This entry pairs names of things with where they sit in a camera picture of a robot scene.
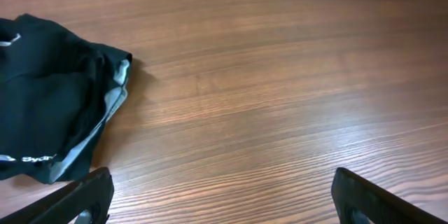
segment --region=brown wood grain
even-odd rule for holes
[[[336,223],[347,167],[447,218],[448,0],[0,0],[134,54],[110,223]],[[63,186],[0,183],[0,215]]]

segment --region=black cloth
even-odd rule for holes
[[[0,161],[0,179],[28,174],[49,183],[52,163],[63,160],[104,117],[104,95],[117,87],[113,75],[132,56],[49,20],[27,14],[0,19],[0,41],[18,34],[10,46],[0,46],[0,155],[15,159]],[[88,174],[103,127],[58,181]]]

